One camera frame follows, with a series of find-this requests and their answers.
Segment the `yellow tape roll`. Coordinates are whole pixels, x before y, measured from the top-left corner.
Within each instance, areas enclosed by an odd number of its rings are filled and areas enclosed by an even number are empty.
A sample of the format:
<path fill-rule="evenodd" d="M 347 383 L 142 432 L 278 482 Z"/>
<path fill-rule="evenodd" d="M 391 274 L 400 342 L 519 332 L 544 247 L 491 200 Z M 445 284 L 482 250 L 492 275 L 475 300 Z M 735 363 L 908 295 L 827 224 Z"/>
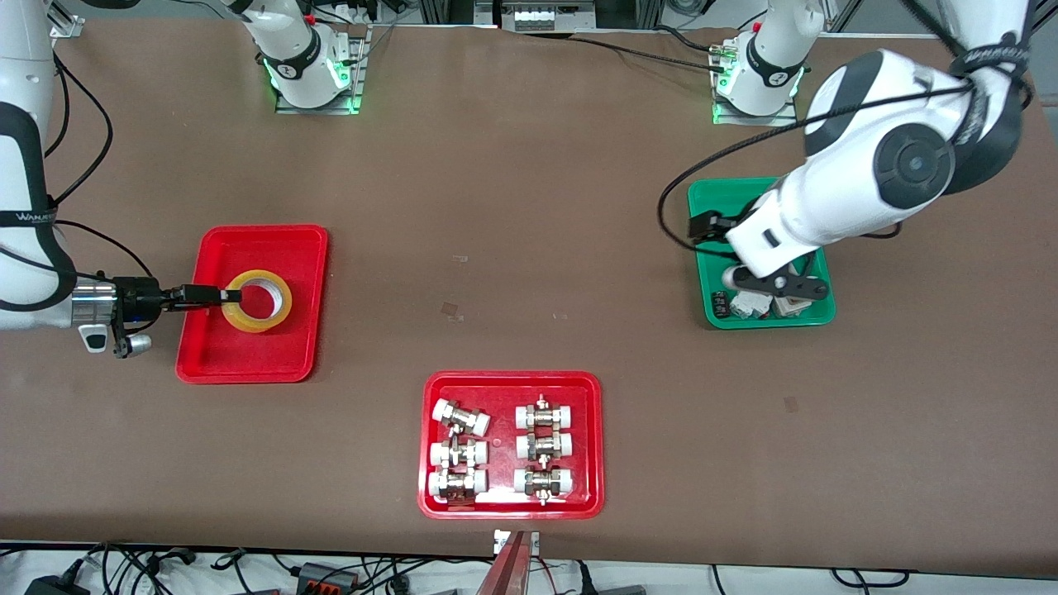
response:
<path fill-rule="evenodd" d="M 253 317 L 241 307 L 241 293 L 247 287 L 261 288 L 272 298 L 272 310 L 267 317 Z M 264 269 L 250 269 L 231 280 L 223 290 L 222 313 L 231 327 L 245 333 L 262 333 L 287 320 L 293 307 L 293 293 L 286 281 Z"/>

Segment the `green plastic tray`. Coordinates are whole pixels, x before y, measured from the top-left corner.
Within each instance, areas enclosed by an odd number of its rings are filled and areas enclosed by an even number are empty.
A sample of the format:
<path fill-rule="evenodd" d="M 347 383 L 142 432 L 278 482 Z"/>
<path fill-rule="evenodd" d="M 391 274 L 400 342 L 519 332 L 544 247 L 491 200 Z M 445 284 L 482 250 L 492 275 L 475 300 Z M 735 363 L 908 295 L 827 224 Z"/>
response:
<path fill-rule="evenodd" d="M 776 177 L 700 179 L 690 184 L 687 204 L 690 215 L 696 216 L 709 210 L 724 214 L 738 214 L 750 200 L 759 198 L 774 182 Z M 703 309 L 709 323 L 723 331 L 748 331 L 748 329 L 779 329 L 805 326 L 823 326 L 836 315 L 836 300 L 828 295 L 824 300 L 811 302 L 798 315 L 780 317 L 774 310 L 766 317 L 743 317 L 730 313 L 717 314 L 713 298 L 725 293 L 730 305 L 736 298 L 736 290 L 727 288 L 722 282 L 726 268 L 733 262 L 707 254 L 698 254 L 698 277 L 703 294 Z"/>

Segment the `empty red plastic tray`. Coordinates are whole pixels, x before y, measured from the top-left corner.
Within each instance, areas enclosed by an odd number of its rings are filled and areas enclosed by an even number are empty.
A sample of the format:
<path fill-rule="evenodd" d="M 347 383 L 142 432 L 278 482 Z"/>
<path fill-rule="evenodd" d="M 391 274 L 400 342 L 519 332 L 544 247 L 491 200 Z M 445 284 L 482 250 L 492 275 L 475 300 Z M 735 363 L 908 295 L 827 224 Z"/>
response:
<path fill-rule="evenodd" d="M 282 324 L 262 333 L 231 327 L 221 308 L 185 317 L 175 375 L 190 384 L 299 382 L 315 362 L 329 235 L 322 226 L 219 226 L 204 235 L 193 281 L 225 288 L 250 269 L 287 282 L 293 307 Z M 247 287 L 241 307 L 267 317 L 272 298 Z"/>

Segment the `red tray with fittings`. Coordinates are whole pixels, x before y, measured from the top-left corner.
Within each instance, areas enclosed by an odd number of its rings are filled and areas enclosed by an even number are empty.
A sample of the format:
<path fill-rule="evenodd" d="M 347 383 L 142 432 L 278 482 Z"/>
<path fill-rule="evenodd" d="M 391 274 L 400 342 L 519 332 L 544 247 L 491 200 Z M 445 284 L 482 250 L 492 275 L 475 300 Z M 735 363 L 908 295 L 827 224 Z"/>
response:
<path fill-rule="evenodd" d="M 570 429 L 555 431 L 550 426 L 535 431 L 517 429 L 515 409 L 536 402 L 540 394 L 551 404 L 570 405 Z M 572 521 L 597 516 L 605 501 L 602 395 L 597 378 L 582 369 L 446 369 L 435 374 L 424 387 L 417 494 L 420 511 L 435 520 Z M 446 426 L 434 421 L 431 410 L 439 399 L 490 415 L 486 436 L 453 434 Z M 572 435 L 571 456 L 548 459 L 545 464 L 518 459 L 517 436 L 526 433 L 548 436 L 558 432 Z M 430 444 L 452 436 L 488 444 L 488 463 L 475 468 L 487 470 L 488 491 L 475 501 L 442 502 L 427 492 L 428 473 L 442 469 L 428 463 Z M 512 474 L 515 469 L 526 467 L 570 469 L 574 482 L 572 493 L 552 498 L 544 505 L 535 498 L 518 493 Z"/>

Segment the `metal fitting with white caps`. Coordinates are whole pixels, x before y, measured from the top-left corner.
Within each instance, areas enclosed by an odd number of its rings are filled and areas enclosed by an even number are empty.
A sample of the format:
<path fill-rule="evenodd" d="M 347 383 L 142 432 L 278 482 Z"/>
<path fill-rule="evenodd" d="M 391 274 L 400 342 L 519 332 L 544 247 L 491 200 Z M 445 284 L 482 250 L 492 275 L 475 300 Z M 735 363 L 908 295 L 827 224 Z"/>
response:
<path fill-rule="evenodd" d="M 537 436 L 526 433 L 515 437 L 515 453 L 518 459 L 529 459 L 545 464 L 548 459 L 559 459 L 572 455 L 572 435 L 566 432 L 551 433 L 548 436 Z"/>
<path fill-rule="evenodd" d="M 439 399 L 431 410 L 431 418 L 438 421 L 453 434 L 484 437 L 488 432 L 491 416 L 479 409 L 462 409 L 456 402 Z"/>
<path fill-rule="evenodd" d="M 535 498 L 541 505 L 548 503 L 552 498 L 571 494 L 574 489 L 570 469 L 555 467 L 540 470 L 526 467 L 515 469 L 512 479 L 515 491 Z"/>
<path fill-rule="evenodd" d="M 488 463 L 487 441 L 452 436 L 446 440 L 430 444 L 428 463 L 443 469 L 466 467 L 474 469 Z"/>
<path fill-rule="evenodd" d="M 488 491 L 486 469 L 454 471 L 442 468 L 427 475 L 427 492 L 442 502 L 475 501 L 477 495 Z"/>
<path fill-rule="evenodd" d="M 543 394 L 532 404 L 515 407 L 515 428 L 535 431 L 542 426 L 550 426 L 555 431 L 570 429 L 572 410 L 570 405 L 551 404 Z"/>

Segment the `white power strip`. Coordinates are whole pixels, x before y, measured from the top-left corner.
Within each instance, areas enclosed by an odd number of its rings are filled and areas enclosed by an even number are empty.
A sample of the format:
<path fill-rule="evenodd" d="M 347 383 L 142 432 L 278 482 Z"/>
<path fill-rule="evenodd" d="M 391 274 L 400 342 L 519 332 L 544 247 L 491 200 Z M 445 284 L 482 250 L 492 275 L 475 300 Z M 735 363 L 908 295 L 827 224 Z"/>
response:
<path fill-rule="evenodd" d="M 503 24 L 518 33 L 572 33 L 584 16 L 592 16 L 592 12 L 577 5 L 508 5 Z"/>

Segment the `black power adapter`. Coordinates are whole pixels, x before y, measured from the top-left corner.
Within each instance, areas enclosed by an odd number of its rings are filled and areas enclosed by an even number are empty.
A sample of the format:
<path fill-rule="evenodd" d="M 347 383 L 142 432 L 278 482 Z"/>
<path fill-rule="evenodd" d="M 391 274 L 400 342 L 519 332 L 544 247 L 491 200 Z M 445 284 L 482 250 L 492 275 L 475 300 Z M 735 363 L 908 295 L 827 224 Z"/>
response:
<path fill-rule="evenodd" d="M 76 583 L 76 576 L 48 575 L 31 580 L 23 595 L 92 595 L 89 590 Z"/>

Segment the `grey orange connector box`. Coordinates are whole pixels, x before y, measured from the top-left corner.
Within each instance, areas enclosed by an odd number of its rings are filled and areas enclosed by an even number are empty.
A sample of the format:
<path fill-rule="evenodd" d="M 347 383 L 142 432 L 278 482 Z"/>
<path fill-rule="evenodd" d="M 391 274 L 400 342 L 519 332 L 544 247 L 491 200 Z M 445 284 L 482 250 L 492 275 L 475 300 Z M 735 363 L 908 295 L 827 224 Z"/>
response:
<path fill-rule="evenodd" d="M 295 595 L 352 595 L 360 583 L 354 571 L 322 564 L 302 564 L 296 578 Z"/>

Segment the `grey switch box red button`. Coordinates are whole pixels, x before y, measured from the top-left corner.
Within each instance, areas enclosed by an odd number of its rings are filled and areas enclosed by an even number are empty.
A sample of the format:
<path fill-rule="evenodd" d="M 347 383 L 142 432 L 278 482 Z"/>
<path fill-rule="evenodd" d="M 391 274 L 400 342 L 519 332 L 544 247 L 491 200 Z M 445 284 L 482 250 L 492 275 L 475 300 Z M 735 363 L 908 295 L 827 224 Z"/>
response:
<path fill-rule="evenodd" d="M 806 256 L 801 269 L 796 267 L 796 264 L 787 264 L 786 278 L 787 281 L 794 280 L 798 282 L 814 280 L 811 276 L 813 266 L 815 266 L 815 256 L 809 254 Z M 810 300 L 802 300 L 802 298 L 791 298 L 791 295 L 783 295 L 783 298 L 772 298 L 772 310 L 777 317 L 800 317 L 809 309 L 813 305 Z"/>

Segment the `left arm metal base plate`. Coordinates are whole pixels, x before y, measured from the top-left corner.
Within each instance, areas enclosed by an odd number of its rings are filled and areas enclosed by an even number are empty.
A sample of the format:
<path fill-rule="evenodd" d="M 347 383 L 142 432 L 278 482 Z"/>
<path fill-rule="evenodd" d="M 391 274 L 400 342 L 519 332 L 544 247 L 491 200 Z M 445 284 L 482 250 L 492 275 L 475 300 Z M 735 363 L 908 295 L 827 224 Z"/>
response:
<path fill-rule="evenodd" d="M 720 73 L 710 75 L 712 85 L 712 124 L 733 125 L 733 126 L 770 126 L 779 127 L 794 123 L 797 118 L 796 97 L 798 94 L 798 83 L 810 68 L 804 66 L 794 76 L 794 87 L 790 88 L 789 97 L 774 114 L 749 114 L 741 112 L 730 102 L 732 76 L 734 74 L 734 64 L 736 64 L 736 42 L 734 39 L 726 39 L 724 46 L 710 46 L 709 64 L 719 67 Z"/>

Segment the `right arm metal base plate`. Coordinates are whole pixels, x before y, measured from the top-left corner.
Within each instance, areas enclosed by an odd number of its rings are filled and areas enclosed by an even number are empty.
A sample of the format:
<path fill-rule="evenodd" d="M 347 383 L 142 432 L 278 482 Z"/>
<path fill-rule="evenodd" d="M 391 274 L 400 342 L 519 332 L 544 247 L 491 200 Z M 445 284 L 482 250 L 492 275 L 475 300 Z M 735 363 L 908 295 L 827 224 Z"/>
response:
<path fill-rule="evenodd" d="M 370 49 L 371 29 L 366 37 L 350 36 L 347 31 L 333 31 L 325 64 L 330 68 L 331 84 L 336 94 L 318 107 L 302 108 L 282 96 L 275 79 L 274 112 L 277 114 L 313 114 L 313 116 L 354 116 L 360 113 L 367 73 L 367 50 Z"/>

